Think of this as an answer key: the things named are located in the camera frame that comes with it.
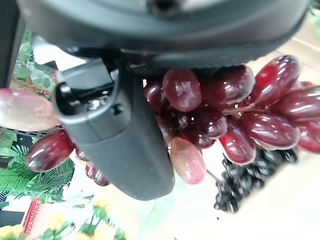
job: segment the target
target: grape stem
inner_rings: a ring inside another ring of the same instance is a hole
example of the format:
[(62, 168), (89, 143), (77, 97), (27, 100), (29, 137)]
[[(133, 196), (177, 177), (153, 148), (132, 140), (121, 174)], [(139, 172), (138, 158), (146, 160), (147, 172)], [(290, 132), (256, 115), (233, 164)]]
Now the grape stem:
[(217, 183), (220, 182), (219, 178), (217, 178), (212, 172), (210, 172), (208, 169), (206, 170), (206, 172), (210, 175), (210, 177), (212, 177)]

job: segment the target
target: table surface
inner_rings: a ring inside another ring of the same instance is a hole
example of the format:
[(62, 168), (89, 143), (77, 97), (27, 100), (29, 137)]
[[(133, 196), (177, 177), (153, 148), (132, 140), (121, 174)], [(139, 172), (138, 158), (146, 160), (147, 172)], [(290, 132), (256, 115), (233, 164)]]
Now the table surface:
[[(302, 63), (300, 81), (320, 83), (320, 41), (316, 29), (306, 20), (304, 27), (276, 51), (249, 62), (256, 74), (267, 62), (280, 55), (294, 55)], [(218, 190), (208, 175), (198, 185), (188, 185), (164, 220), (158, 226), (153, 240), (213, 240), (213, 239), (292, 239), (316, 235), (320, 226), (320, 156), (299, 152), (297, 165), (285, 165), (266, 182), (262, 190), (254, 190), (240, 204), (236, 214), (213, 208)], [(207, 169), (220, 176), (222, 151), (219, 143), (203, 151)], [(76, 160), (81, 168), (83, 162)], [(114, 213), (122, 218), (124, 228), (134, 229), (138, 224), (136, 201), (114, 186), (97, 187), (90, 179), (82, 188), (95, 189), (109, 196)]]

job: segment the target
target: grape bunch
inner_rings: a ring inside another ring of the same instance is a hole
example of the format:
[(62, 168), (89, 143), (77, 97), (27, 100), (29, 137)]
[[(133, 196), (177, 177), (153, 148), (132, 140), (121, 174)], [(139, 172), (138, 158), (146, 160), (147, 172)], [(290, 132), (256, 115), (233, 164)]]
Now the grape bunch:
[(238, 166), (255, 160), (256, 145), (320, 154), (320, 86), (298, 81), (300, 69), (295, 57), (284, 55), (256, 76), (241, 65), (212, 77), (170, 69), (163, 79), (147, 79), (144, 93), (179, 176), (200, 183), (206, 174), (201, 150), (216, 141)]
[(208, 173), (216, 181), (218, 194), (215, 196), (216, 210), (236, 213), (239, 203), (249, 196), (252, 189), (261, 189), (268, 177), (275, 174), (278, 167), (284, 163), (295, 164), (298, 157), (292, 149), (266, 150), (256, 148), (256, 157), (248, 165), (240, 166), (233, 164), (225, 155), (222, 164), (225, 171), (221, 174), (223, 180), (219, 180), (211, 172)]
[[(320, 154), (320, 86), (299, 82), (299, 74), (298, 60), (285, 55), (256, 76), (240, 65), (220, 68), (211, 77), (170, 69), (161, 79), (148, 78), (144, 93), (179, 176), (200, 183), (207, 172), (202, 149), (216, 141), (235, 166), (251, 164), (256, 145), (266, 151), (298, 146)], [(0, 113), (0, 126), (9, 129), (33, 132), (60, 124), (49, 101), (20, 90), (0, 89)], [(36, 172), (51, 170), (76, 147), (60, 129), (29, 150), (26, 165)], [(109, 184), (84, 153), (77, 155), (88, 161), (88, 177)]]

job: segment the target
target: red grape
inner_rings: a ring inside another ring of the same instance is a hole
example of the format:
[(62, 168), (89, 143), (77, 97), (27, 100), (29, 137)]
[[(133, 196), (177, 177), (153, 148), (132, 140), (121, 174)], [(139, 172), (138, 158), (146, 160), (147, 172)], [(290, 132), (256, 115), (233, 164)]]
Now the red grape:
[(275, 103), (295, 84), (300, 64), (293, 56), (281, 56), (270, 61), (255, 77), (251, 103), (266, 106)]
[(297, 145), (300, 138), (298, 127), (271, 112), (245, 112), (242, 114), (241, 123), (249, 137), (275, 149), (291, 149)]
[(169, 124), (167, 124), (160, 116), (155, 116), (155, 119), (161, 130), (166, 146), (171, 146), (171, 141), (174, 138), (174, 132), (172, 127)]
[(178, 175), (187, 184), (198, 184), (206, 175), (206, 166), (199, 150), (180, 137), (172, 140), (170, 158)]
[(89, 162), (89, 159), (87, 158), (84, 151), (80, 150), (78, 147), (75, 147), (75, 154), (80, 160), (85, 161), (85, 162)]
[(60, 124), (51, 103), (25, 91), (0, 89), (0, 126), (37, 132)]
[(95, 168), (94, 164), (92, 162), (87, 162), (85, 165), (85, 174), (88, 178), (94, 179), (94, 176), (97, 173), (97, 169)]
[(144, 87), (144, 95), (155, 114), (159, 114), (169, 104), (160, 80), (148, 80)]
[(320, 121), (302, 121), (298, 126), (301, 130), (298, 146), (305, 151), (320, 154)]
[(202, 107), (196, 111), (194, 124), (199, 133), (211, 139), (218, 139), (227, 132), (225, 116), (210, 107)]
[(109, 181), (103, 176), (100, 170), (95, 173), (93, 180), (96, 184), (102, 187), (109, 185)]
[(252, 91), (255, 78), (247, 66), (232, 66), (219, 69), (212, 79), (200, 81), (202, 101), (215, 109), (239, 103)]
[(169, 70), (164, 75), (162, 86), (166, 98), (179, 111), (189, 112), (201, 103), (200, 83), (189, 69)]
[(179, 131), (188, 129), (193, 123), (190, 112), (178, 111), (171, 105), (163, 112), (163, 119)]
[(75, 145), (65, 130), (57, 130), (37, 141), (25, 157), (26, 166), (34, 172), (45, 172), (63, 164)]
[(320, 86), (289, 92), (270, 111), (294, 122), (320, 120)]
[(198, 133), (196, 129), (188, 129), (183, 132), (183, 135), (185, 135), (186, 139), (195, 145), (197, 149), (208, 149), (215, 143), (215, 140)]
[(228, 119), (228, 130), (219, 139), (228, 159), (238, 165), (247, 165), (256, 157), (256, 148), (245, 131), (233, 120)]

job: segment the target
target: dark grape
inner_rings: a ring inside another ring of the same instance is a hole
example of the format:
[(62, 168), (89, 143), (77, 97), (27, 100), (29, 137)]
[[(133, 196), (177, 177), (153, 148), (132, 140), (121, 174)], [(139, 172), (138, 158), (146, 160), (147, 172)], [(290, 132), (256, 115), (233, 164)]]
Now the dark grape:
[(246, 167), (246, 172), (250, 176), (255, 176), (257, 173), (257, 168), (255, 166), (249, 165)]
[(178, 131), (190, 128), (193, 123), (190, 112), (178, 111), (171, 105), (163, 112), (163, 119)]
[(164, 75), (162, 87), (166, 98), (179, 111), (192, 111), (201, 103), (200, 83), (189, 69), (169, 70)]
[(93, 180), (96, 184), (102, 187), (109, 185), (109, 181), (103, 176), (100, 170), (95, 173)]
[(270, 111), (294, 122), (320, 120), (320, 86), (289, 92)]
[(270, 176), (274, 175), (276, 171), (270, 166), (268, 166), (268, 167), (262, 166), (262, 167), (258, 167), (257, 172), (262, 176), (270, 177)]
[(85, 162), (89, 162), (89, 159), (87, 158), (84, 151), (80, 150), (78, 147), (75, 147), (75, 154), (80, 160), (85, 161)]
[(225, 116), (210, 107), (201, 107), (196, 111), (194, 124), (199, 133), (211, 139), (219, 139), (227, 132)]
[(144, 87), (144, 95), (155, 114), (161, 113), (165, 106), (169, 105), (161, 80), (148, 80), (147, 85)]
[(219, 139), (228, 159), (238, 165), (250, 164), (256, 157), (256, 148), (245, 131), (233, 120), (227, 120), (227, 133)]
[(172, 127), (167, 124), (160, 116), (155, 116), (155, 119), (161, 130), (166, 146), (171, 146), (172, 139), (175, 137)]
[(175, 171), (187, 184), (200, 183), (207, 173), (199, 150), (180, 137), (172, 140), (170, 159)]
[(296, 164), (298, 162), (298, 157), (292, 149), (280, 151), (285, 162), (290, 164)]
[(226, 182), (226, 181), (220, 181), (220, 182), (218, 183), (218, 189), (219, 189), (219, 191), (222, 192), (222, 193), (228, 193), (228, 192), (230, 192), (230, 190), (231, 190), (231, 186), (230, 186), (230, 184), (229, 184), (228, 182)]
[(0, 126), (38, 132), (60, 124), (51, 102), (22, 90), (0, 89)]
[(275, 103), (295, 84), (299, 74), (300, 64), (295, 57), (273, 59), (255, 76), (250, 103), (262, 107)]
[(238, 189), (236, 187), (232, 187), (230, 191), (230, 195), (236, 200), (240, 201), (243, 197), (239, 194)]
[(278, 114), (245, 112), (241, 116), (241, 123), (248, 136), (275, 149), (291, 149), (299, 142), (299, 128)]
[(231, 178), (236, 179), (243, 175), (244, 169), (238, 165), (229, 165), (226, 168), (226, 172)]
[(264, 187), (265, 182), (263, 180), (261, 180), (260, 178), (257, 177), (253, 177), (252, 178), (252, 184), (255, 188), (257, 189), (261, 189)]
[(237, 190), (237, 193), (243, 198), (249, 196), (249, 194), (250, 194), (250, 192), (247, 189), (244, 189), (241, 186), (237, 186), (236, 190)]
[(238, 178), (239, 185), (246, 190), (250, 190), (252, 187), (252, 179), (250, 175), (243, 175)]
[(87, 162), (85, 164), (85, 174), (90, 179), (94, 179), (95, 175), (97, 173), (97, 169), (95, 168), (94, 164), (92, 162)]
[(198, 133), (196, 129), (185, 130), (183, 134), (197, 149), (208, 149), (215, 143), (215, 140)]
[(233, 197), (230, 197), (229, 200), (226, 201), (225, 205), (230, 213), (236, 213), (239, 210), (238, 203)]
[(298, 123), (301, 131), (299, 148), (320, 154), (320, 121), (302, 121)]
[(215, 196), (215, 201), (218, 204), (224, 204), (228, 199), (229, 199), (229, 195), (223, 192), (218, 192), (218, 194)]
[(212, 79), (200, 81), (202, 101), (215, 109), (227, 109), (226, 105), (244, 100), (251, 93), (254, 84), (255, 77), (249, 67), (223, 67)]
[(275, 165), (275, 166), (280, 166), (283, 163), (283, 159), (281, 154), (278, 151), (270, 151), (270, 150), (266, 150), (266, 149), (262, 149), (261, 151), (261, 157)]
[(25, 156), (26, 166), (34, 172), (45, 172), (68, 160), (75, 145), (65, 130), (57, 130), (37, 141)]

